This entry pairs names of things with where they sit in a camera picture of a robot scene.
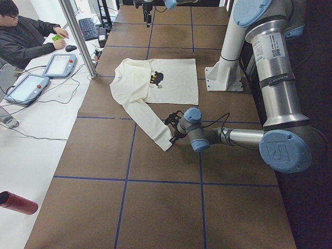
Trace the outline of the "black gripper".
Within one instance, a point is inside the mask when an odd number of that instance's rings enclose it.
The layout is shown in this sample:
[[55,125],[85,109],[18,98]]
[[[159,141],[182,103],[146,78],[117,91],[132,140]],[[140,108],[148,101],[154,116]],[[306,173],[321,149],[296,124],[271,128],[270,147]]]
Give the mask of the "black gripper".
[[186,133],[181,133],[178,130],[177,125],[174,125],[173,128],[174,128],[174,137],[172,137],[169,140],[170,143],[175,143],[178,139],[183,139],[186,136]]
[[143,14],[144,14],[144,22],[146,23],[147,27],[150,27],[151,25],[151,10],[153,8],[152,2],[144,2],[142,4],[143,6]]

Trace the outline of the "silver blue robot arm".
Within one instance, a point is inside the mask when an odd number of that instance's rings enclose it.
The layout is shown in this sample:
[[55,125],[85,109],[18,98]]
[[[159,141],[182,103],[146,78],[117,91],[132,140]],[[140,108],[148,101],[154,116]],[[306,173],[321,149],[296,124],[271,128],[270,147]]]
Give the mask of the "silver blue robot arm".
[[[153,0],[142,0],[142,1],[133,1],[134,6],[136,9],[139,8],[139,6],[142,6],[143,8],[143,17],[144,17],[144,22],[146,23],[147,27],[150,27],[151,25],[151,14],[150,12],[152,11],[154,4]],[[183,5],[183,4],[191,4],[191,3],[197,3],[198,1],[185,1],[185,0],[165,0],[163,1],[164,5],[168,10],[174,9],[178,5]]]
[[286,46],[287,39],[302,34],[306,6],[306,1],[235,1],[220,59],[206,68],[208,90],[239,89],[240,53],[244,43],[252,45],[267,117],[263,129],[208,130],[201,111],[190,108],[172,122],[171,143],[188,137],[196,152],[218,143],[255,149],[282,173],[304,171],[320,157],[324,141],[301,112]]

